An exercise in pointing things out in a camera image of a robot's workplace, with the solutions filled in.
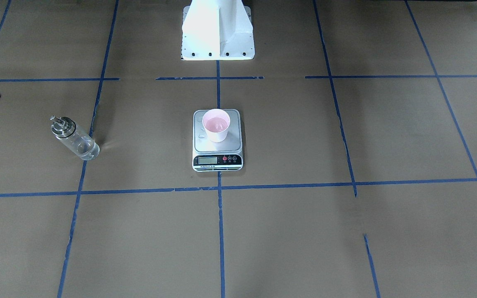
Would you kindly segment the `clear glass sauce bottle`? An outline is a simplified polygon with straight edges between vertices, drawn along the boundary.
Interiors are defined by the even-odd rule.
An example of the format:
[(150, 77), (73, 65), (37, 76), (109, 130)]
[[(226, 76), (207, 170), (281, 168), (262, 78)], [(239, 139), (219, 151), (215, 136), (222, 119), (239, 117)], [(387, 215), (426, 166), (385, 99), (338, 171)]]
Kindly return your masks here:
[(51, 131), (55, 138), (84, 161), (100, 154), (99, 144), (77, 122), (69, 117), (51, 116)]

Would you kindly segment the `pink plastic cup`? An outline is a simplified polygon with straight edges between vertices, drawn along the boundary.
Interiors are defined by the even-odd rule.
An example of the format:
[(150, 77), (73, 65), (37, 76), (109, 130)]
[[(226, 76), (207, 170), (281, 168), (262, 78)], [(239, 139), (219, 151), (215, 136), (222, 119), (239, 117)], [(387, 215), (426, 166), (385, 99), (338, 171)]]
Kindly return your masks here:
[(211, 109), (203, 115), (201, 123), (208, 139), (220, 143), (227, 137), (231, 118), (225, 110)]

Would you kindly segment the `silver digital kitchen scale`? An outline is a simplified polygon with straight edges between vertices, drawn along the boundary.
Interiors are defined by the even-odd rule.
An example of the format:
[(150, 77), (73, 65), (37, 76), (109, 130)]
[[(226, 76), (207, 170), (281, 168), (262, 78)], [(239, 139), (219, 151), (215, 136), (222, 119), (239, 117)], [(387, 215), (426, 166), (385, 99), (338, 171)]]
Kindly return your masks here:
[[(241, 114), (236, 109), (223, 111), (229, 115), (229, 121), (218, 113), (205, 117), (210, 110), (197, 110), (193, 114), (192, 168), (197, 172), (239, 171), (244, 166)], [(210, 118), (229, 123), (225, 131), (227, 135), (219, 142), (216, 142), (216, 135), (204, 125)]]

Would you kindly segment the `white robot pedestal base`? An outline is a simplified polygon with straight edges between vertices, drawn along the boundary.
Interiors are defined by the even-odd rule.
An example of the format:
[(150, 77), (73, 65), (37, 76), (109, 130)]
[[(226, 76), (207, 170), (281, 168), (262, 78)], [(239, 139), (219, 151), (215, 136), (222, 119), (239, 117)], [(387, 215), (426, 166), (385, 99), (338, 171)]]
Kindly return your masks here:
[(255, 57), (251, 8), (242, 0), (193, 0), (183, 8), (181, 59)]

